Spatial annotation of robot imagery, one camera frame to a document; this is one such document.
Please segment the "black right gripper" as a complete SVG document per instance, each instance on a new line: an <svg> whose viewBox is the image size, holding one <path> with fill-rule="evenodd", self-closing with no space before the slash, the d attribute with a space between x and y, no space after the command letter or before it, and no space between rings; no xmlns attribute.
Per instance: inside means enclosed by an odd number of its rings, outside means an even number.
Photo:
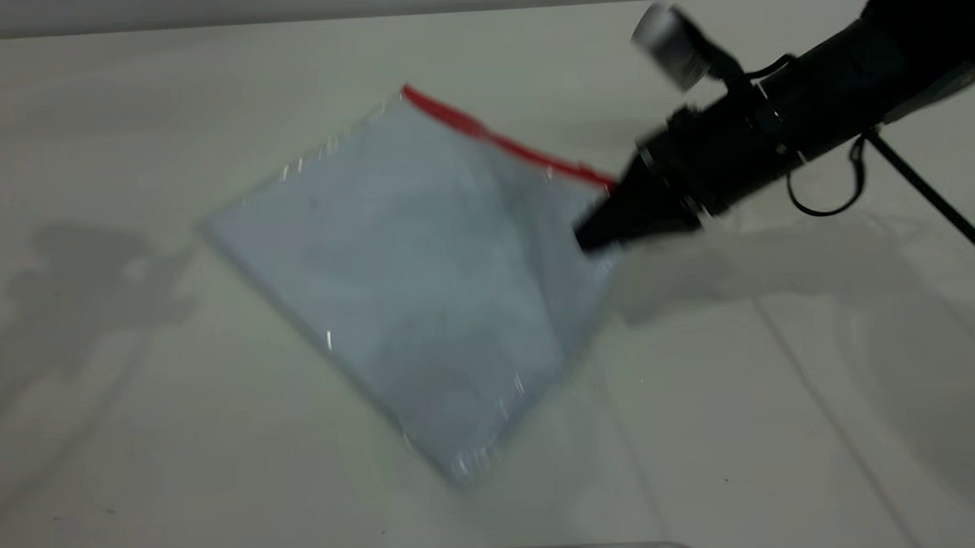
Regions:
<svg viewBox="0 0 975 548"><path fill-rule="evenodd" d="M575 223L587 252L702 229L806 159L802 86L757 86L704 110L681 108L636 146L607 199Z"/></svg>

